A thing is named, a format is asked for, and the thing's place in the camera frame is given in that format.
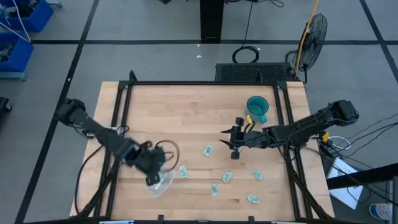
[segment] wooden table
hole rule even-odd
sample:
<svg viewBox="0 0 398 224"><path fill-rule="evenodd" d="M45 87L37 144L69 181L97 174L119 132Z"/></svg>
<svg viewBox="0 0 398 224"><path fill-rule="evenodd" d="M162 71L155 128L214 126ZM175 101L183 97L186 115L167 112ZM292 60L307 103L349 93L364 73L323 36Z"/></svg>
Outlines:
<svg viewBox="0 0 398 224"><path fill-rule="evenodd" d="M287 84L294 120L308 116L310 112L302 83ZM94 119L103 126L111 123L117 87L117 82L102 84ZM279 91L284 121L288 123L283 94ZM253 95L262 96L269 103L268 122L264 126L278 125L271 86L133 86L127 119L130 131L126 136L139 142L151 140L153 143L171 139L180 146L181 157L175 168L176 179L158 198L147 192L143 174L135 168L122 166L112 219L156 220L158 215L164 215L166 220L247 221L248 216L252 215L256 221L294 220L286 166L277 149L245 148L240 160L231 160L231 151L219 142L219 139L229 140L229 135L220 131L232 127L237 116L244 117L246 102ZM261 130L261 126L257 125L255 129ZM215 147L209 158L202 154L207 144ZM96 140L89 141L85 158L98 146ZM172 150L171 146L164 146L166 150ZM317 149L314 140L308 146ZM319 155L304 149L301 152L309 191L325 211L334 216ZM103 158L104 151L101 151L87 163L81 175L80 208L98 188ZM178 167L182 165L188 169L187 179L178 176ZM252 176L253 169L259 169L265 179L256 180ZM233 172L234 177L224 183L221 176L228 170ZM212 183L218 184L220 194L217 197L211 196ZM297 190L301 216L304 217L301 192ZM259 197L261 203L255 205L248 202L248 194ZM106 192L102 214L107 199Z"/></svg>

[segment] blue bin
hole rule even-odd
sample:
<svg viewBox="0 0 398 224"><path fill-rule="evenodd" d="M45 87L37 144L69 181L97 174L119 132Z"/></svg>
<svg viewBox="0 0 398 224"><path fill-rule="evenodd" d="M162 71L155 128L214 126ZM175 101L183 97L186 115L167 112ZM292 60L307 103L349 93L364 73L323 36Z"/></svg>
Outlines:
<svg viewBox="0 0 398 224"><path fill-rule="evenodd" d="M14 33L0 33L0 44L17 44L11 52L7 62L0 62L0 71L2 72L23 72L33 52L33 45L19 38Z"/></svg>
<svg viewBox="0 0 398 224"><path fill-rule="evenodd" d="M15 0L17 6L20 6L22 3L29 3L29 0ZM0 4L7 7L14 7L14 3L12 0L0 0ZM21 18L22 23L25 25L26 31L34 31L40 32L43 30L46 23L49 21L51 15L53 13L52 8L47 3L46 0L40 0L35 10L32 12L29 18ZM7 20L5 17L0 17L0 22L9 27L11 25L11 29L13 30L23 30L21 22L19 18L8 17Z"/></svg>

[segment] white paper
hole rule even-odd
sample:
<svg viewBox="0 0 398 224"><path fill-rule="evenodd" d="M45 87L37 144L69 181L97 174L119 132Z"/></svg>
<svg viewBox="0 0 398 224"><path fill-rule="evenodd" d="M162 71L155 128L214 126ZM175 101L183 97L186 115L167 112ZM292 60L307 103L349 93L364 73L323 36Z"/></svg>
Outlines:
<svg viewBox="0 0 398 224"><path fill-rule="evenodd" d="M347 174L352 174L357 172L354 168L349 166L347 163L342 161L339 158L336 158L335 161L333 161L333 166L329 170L329 174L327 176L327 179L333 178L333 177L338 177L340 175L344 175L341 171L338 171L334 167L338 167L342 171L344 171ZM339 201L343 202L344 204L348 205L350 208L355 210L356 205L358 204L358 199L361 196L363 186L355 186L355 187L349 187L349 192L347 191L347 187L342 188L342 189L333 189L329 190L329 194L332 195L333 197L337 198Z"/></svg>

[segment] mug handle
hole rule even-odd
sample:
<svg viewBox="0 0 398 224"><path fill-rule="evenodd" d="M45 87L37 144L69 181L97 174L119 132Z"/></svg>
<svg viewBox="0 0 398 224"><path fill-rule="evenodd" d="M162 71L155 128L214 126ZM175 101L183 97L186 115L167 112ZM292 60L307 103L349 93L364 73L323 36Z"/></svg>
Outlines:
<svg viewBox="0 0 398 224"><path fill-rule="evenodd" d="M261 117L260 117L260 123L261 123L261 124L266 123L267 120L268 120L268 119L267 119L267 116L266 116L265 114L261 115Z"/></svg>

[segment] yellow fan pole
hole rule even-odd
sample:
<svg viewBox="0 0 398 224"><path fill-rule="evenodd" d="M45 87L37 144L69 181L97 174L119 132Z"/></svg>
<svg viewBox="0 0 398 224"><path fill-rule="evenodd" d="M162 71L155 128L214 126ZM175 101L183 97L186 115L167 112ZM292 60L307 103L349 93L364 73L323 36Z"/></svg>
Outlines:
<svg viewBox="0 0 398 224"><path fill-rule="evenodd" d="M294 77L295 78L297 77L297 72L299 71L299 66L300 66L300 61L301 61L301 53L302 53L302 49L303 49L304 39L305 39L305 36L306 36L306 34L308 32L308 28L310 27L310 24L311 24L311 21L312 21L312 17L315 14L315 10L317 9L318 2L319 2L319 0L315 0L315 5L313 6L310 20L308 21L307 26L305 27L303 38L300 41L300 47L298 48L298 54L297 54L296 69L294 70Z"/></svg>

